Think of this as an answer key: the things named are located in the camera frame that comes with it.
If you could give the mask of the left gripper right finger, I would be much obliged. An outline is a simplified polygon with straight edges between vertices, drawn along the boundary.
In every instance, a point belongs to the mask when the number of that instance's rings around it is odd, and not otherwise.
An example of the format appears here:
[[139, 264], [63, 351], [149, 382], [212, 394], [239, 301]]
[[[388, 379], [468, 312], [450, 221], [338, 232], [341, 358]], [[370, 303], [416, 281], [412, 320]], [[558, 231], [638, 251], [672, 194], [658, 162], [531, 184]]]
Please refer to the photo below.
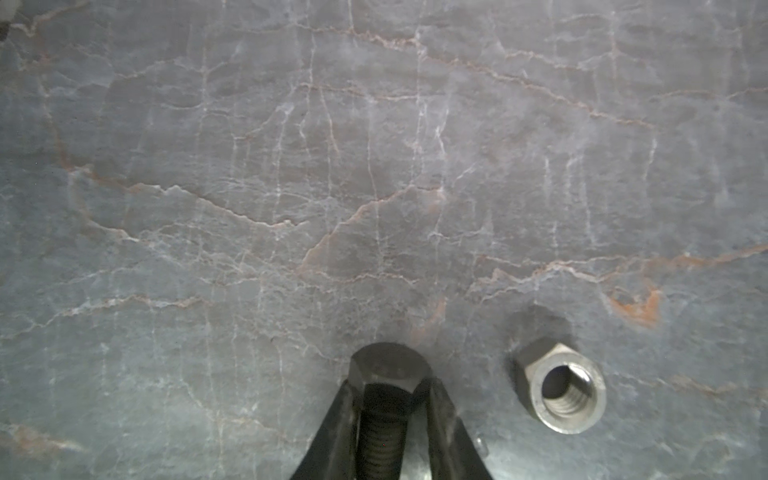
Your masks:
[[426, 416], [431, 475], [436, 480], [492, 480], [474, 441], [438, 378], [427, 383]]

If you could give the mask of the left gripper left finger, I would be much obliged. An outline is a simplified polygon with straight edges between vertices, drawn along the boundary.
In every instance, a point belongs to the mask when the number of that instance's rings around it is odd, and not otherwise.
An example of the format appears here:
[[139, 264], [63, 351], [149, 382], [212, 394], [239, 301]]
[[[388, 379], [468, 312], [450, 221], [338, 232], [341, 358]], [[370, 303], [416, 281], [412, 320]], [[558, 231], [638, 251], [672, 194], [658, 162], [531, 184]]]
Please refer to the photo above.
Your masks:
[[360, 413], [359, 392], [345, 380], [290, 479], [355, 479]]

